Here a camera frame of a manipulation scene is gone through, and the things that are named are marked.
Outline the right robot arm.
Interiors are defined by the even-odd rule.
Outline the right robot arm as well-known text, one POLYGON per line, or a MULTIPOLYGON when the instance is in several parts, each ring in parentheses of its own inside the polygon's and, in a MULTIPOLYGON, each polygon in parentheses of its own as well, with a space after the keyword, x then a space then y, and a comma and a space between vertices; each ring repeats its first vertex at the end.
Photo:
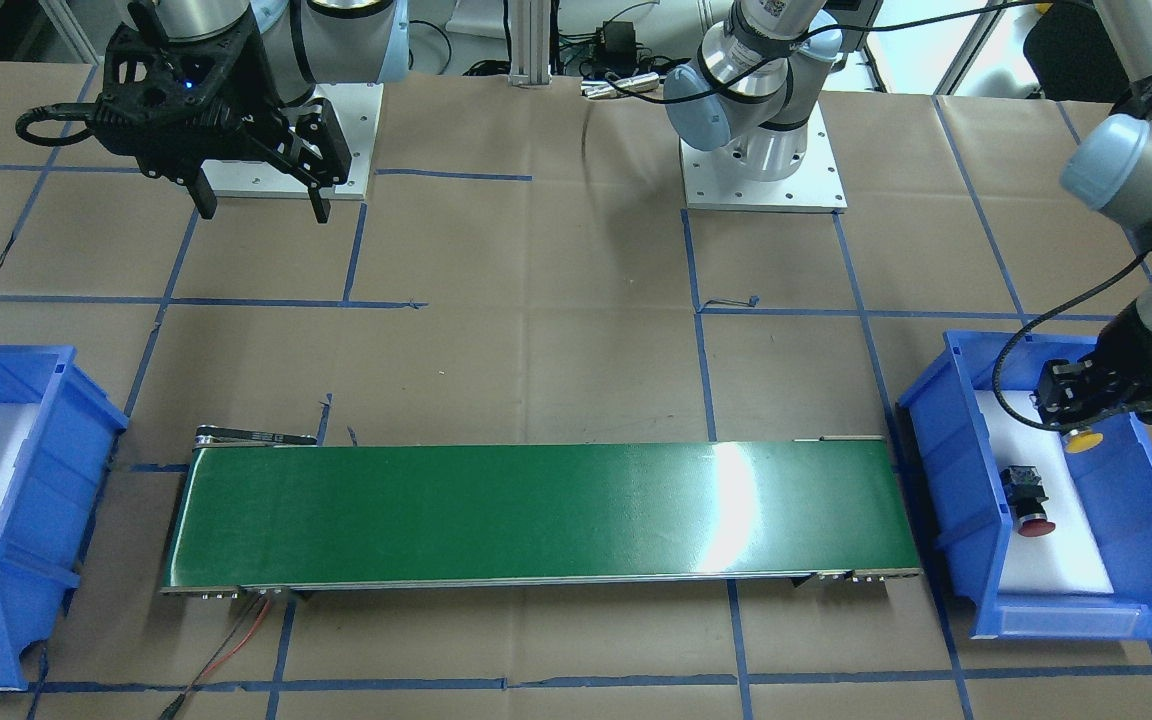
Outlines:
POLYGON ((320 88, 407 71, 402 1, 126 1, 103 88, 83 109, 96 141, 143 176, 217 211, 206 161, 260 161, 305 188, 317 222, 353 165, 320 88))

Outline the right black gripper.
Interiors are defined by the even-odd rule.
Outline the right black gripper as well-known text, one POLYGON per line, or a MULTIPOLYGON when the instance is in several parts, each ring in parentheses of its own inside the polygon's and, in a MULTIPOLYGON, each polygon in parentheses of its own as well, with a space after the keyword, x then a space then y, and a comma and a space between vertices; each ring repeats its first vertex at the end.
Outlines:
POLYGON ((328 223, 325 188, 343 184, 353 162, 328 109, 302 79, 280 96, 257 26, 168 44, 116 26, 86 128, 113 154, 136 159, 145 176, 183 184, 200 219, 218 210, 202 164, 260 161, 305 185, 316 223, 328 223))

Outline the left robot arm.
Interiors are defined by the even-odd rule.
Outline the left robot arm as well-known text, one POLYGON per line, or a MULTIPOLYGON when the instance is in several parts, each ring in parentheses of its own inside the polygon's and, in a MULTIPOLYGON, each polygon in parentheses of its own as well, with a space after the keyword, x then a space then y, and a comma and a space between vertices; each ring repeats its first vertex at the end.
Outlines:
POLYGON ((1132 259, 1059 185, 1102 103, 1033 99, 1007 12, 956 94, 935 94, 963 20, 873 38, 823 118, 844 213, 687 211, 702 392, 718 439, 905 432, 899 397, 946 331, 1011 333, 1132 259))

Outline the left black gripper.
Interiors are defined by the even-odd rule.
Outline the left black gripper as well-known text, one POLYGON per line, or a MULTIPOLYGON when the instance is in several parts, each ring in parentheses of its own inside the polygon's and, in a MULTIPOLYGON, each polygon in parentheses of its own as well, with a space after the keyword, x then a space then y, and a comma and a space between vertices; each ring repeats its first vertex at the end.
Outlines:
POLYGON ((1117 414, 1152 424, 1152 331, 1137 306, 1115 316, 1078 361, 1047 361, 1036 400, 1044 427, 1087 427, 1117 414))

